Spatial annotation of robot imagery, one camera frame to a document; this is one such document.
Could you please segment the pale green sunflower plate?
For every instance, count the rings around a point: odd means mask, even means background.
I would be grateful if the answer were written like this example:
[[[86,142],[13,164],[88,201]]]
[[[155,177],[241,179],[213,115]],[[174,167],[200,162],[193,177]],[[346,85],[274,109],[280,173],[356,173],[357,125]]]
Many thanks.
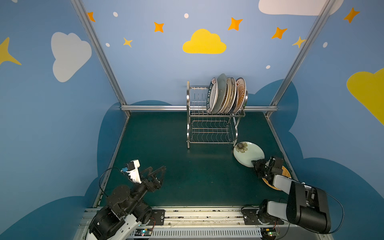
[[[250,142],[239,142],[234,147],[234,157],[243,166],[252,168],[252,161],[265,158],[263,150],[256,144]]]

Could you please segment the stainless steel dish rack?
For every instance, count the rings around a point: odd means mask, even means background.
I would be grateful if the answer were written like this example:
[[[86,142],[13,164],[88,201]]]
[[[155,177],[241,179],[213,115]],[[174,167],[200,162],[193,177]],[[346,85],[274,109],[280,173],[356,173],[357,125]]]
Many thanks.
[[[245,114],[241,107],[234,114],[208,114],[209,87],[190,86],[187,82],[187,148],[192,144],[232,144],[238,141],[238,126]]]

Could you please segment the white plate orange sunburst edge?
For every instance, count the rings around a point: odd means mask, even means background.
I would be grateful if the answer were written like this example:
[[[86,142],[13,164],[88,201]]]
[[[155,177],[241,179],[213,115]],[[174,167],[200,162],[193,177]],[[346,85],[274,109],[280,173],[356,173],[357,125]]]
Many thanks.
[[[225,111],[225,108],[226,108],[226,105],[227,105],[226,102],[227,102],[227,100],[229,98],[229,94],[230,94],[230,87],[229,87],[229,83],[227,81],[225,97],[224,97],[224,100],[222,102],[222,105],[221,105],[221,108],[220,108],[220,111],[219,111],[220,114],[224,113],[224,111]]]

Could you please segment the white plate green lettered rim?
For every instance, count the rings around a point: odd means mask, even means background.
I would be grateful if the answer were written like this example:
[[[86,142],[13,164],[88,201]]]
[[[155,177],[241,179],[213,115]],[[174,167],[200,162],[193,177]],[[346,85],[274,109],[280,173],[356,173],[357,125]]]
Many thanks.
[[[207,113],[210,114],[213,111],[213,108],[216,104],[217,101],[217,89],[218,89],[218,84],[217,84],[217,79],[213,78],[209,88],[208,88],[208,93],[207,93]]]

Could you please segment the white plate floral sprigs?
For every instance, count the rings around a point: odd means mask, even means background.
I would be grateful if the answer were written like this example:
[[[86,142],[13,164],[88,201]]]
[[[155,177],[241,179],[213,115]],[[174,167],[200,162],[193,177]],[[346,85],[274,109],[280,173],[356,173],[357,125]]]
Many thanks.
[[[236,92],[236,82],[235,82],[235,79],[234,78],[227,78],[227,81],[229,83],[229,87],[230,87],[230,94],[229,94],[229,98],[226,102],[226,108],[225,108],[225,111],[224,113],[225,114],[228,114],[232,108],[232,105],[233,105],[233,102],[235,100],[235,92]]]

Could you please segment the plain grey-green plate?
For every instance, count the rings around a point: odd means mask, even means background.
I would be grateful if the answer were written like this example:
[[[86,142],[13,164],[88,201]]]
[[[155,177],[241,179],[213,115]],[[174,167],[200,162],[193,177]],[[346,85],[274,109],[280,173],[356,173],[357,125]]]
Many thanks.
[[[222,104],[224,102],[224,98],[226,96],[226,91],[227,91],[227,76],[225,74],[219,75],[217,78],[217,83],[218,83],[218,97],[217,97],[217,102],[215,103],[213,109],[212,109],[212,114],[217,114],[220,109],[222,108]]]

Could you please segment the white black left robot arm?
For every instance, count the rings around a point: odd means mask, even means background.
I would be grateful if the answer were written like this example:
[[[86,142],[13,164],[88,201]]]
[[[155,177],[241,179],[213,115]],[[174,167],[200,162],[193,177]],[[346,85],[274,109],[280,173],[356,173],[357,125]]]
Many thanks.
[[[108,195],[106,205],[89,225],[86,240],[125,240],[138,226],[150,221],[152,208],[144,196],[161,189],[166,167],[155,171],[149,167],[139,172],[137,167],[128,164],[120,172],[133,187],[121,185]]]

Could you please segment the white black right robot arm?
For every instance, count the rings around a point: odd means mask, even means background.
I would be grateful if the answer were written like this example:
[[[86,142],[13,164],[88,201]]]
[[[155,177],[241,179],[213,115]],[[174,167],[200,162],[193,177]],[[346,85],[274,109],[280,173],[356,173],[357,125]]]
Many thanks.
[[[257,216],[262,224],[285,220],[318,234],[331,232],[331,217],[327,193],[283,175],[284,160],[271,157],[269,160],[252,160],[260,179],[288,195],[286,203],[263,200]]]

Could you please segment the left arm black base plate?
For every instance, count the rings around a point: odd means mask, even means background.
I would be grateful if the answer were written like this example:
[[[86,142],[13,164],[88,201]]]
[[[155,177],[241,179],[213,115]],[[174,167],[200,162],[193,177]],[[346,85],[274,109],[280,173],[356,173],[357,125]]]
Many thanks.
[[[151,215],[144,222],[146,226],[163,226],[165,221],[164,209],[152,209]]]

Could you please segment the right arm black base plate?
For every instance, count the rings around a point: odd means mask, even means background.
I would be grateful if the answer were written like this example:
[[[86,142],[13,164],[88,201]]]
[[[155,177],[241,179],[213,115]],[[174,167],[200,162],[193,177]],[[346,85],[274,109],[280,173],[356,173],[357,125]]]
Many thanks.
[[[245,225],[284,225],[285,221],[267,215],[259,214],[260,208],[254,206],[244,206],[240,209]]]

